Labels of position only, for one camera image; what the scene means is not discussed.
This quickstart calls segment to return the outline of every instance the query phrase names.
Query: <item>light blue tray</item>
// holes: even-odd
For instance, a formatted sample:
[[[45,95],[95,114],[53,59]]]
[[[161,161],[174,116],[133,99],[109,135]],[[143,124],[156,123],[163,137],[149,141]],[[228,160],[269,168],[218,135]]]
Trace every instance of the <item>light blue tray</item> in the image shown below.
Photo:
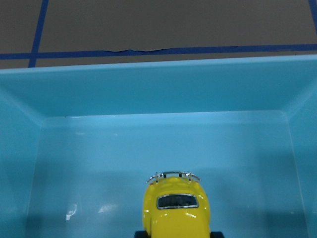
[[[133,238],[168,170],[226,238],[317,237],[317,56],[0,71],[0,237]]]

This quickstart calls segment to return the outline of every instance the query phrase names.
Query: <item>toy car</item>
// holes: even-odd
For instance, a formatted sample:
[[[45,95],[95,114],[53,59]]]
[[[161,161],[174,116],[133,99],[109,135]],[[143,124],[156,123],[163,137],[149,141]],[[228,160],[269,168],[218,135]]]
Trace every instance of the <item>toy car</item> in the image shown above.
[[[157,173],[147,181],[143,226],[151,238],[209,238],[207,195],[192,173]]]

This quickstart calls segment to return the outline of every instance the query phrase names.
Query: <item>bin wall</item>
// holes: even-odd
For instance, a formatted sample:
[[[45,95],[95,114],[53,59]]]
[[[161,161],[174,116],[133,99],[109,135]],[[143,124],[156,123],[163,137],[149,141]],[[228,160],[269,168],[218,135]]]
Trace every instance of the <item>bin wall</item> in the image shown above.
[[[297,159],[306,222],[317,237],[317,80],[301,94],[290,115],[290,131]]]
[[[0,91],[0,237],[24,237],[40,127]]]

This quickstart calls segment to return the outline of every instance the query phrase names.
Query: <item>blue line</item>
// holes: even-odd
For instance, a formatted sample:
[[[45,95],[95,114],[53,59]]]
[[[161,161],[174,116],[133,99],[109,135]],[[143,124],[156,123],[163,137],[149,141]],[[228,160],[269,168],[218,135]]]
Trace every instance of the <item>blue line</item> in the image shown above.
[[[310,45],[266,45],[266,46],[221,46],[170,48],[156,51],[74,51],[74,52],[37,52],[0,54],[0,60],[14,59],[57,59],[81,57],[114,57],[114,56],[151,56],[151,55],[183,55],[214,53],[247,53],[247,52],[280,52],[280,51],[317,51],[317,44]]]
[[[313,17],[313,21],[315,25],[315,30],[317,32],[317,2],[316,0],[308,0],[308,2],[311,7],[311,13],[312,13],[312,17]]]
[[[45,16],[48,9],[48,5],[49,5],[49,0],[42,1],[42,6],[41,6],[38,24],[36,27],[33,46],[32,46],[32,54],[30,56],[30,61],[29,61],[29,67],[35,67],[35,64],[36,64],[37,53],[39,52],[39,48],[40,48],[40,42],[41,42],[43,26],[45,22]]]

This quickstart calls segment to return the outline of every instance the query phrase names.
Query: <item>gray floor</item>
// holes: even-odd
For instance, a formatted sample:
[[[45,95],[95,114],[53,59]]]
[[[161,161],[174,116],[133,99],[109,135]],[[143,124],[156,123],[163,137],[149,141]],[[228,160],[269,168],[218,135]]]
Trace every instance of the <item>gray floor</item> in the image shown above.
[[[43,3],[48,3],[47,11],[41,9]],[[0,0],[0,68],[315,54],[314,3]],[[248,48],[233,53],[233,46]],[[223,48],[221,53],[219,49],[182,53],[182,49],[196,47]],[[147,56],[92,52],[170,48],[178,51]]]

